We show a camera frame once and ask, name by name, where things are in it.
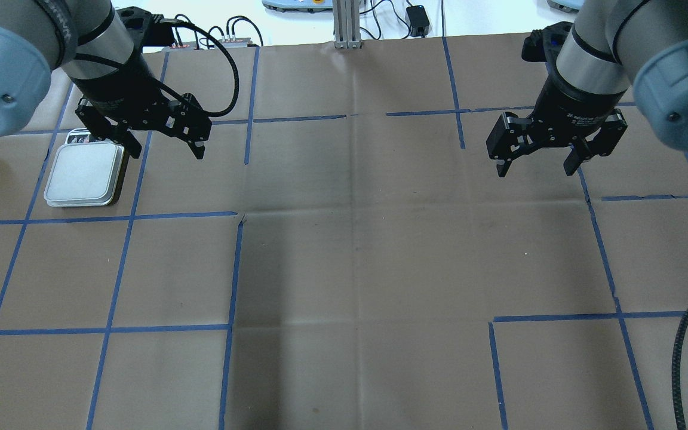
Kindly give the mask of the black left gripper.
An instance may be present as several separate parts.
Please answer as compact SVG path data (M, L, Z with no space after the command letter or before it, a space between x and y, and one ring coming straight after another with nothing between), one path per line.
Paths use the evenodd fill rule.
M75 81L82 93L75 114L92 136L121 145L137 159L142 145L130 130L156 130L183 140L197 160L203 159L210 117L193 94L177 93L156 79L141 54L132 54L126 63L77 54L76 62L111 70L105 76Z

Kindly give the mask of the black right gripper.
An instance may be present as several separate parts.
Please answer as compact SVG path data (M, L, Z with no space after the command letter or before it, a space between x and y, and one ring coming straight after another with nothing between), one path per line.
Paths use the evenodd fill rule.
M570 147L563 163L574 175L582 163L606 157L628 128L617 103L622 93L592 94L549 77L532 111L525 116L502 112L486 139L497 176L508 174L514 160L538 149Z

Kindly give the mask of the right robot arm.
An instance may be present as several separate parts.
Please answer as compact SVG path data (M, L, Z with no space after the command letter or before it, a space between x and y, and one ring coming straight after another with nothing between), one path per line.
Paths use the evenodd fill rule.
M657 139L688 152L688 1L585 1L573 22L533 30L521 58L547 79L530 115L503 112L486 139L499 177L540 149L570 149L567 175L611 155L628 90Z

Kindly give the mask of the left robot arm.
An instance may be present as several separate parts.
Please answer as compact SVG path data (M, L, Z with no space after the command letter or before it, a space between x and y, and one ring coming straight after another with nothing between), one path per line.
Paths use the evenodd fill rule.
M0 1L0 136L30 123L60 69L82 95L75 114L93 138L138 158L134 131L159 131L202 159L210 116L193 95L165 90L142 56L174 42L180 24L109 1Z

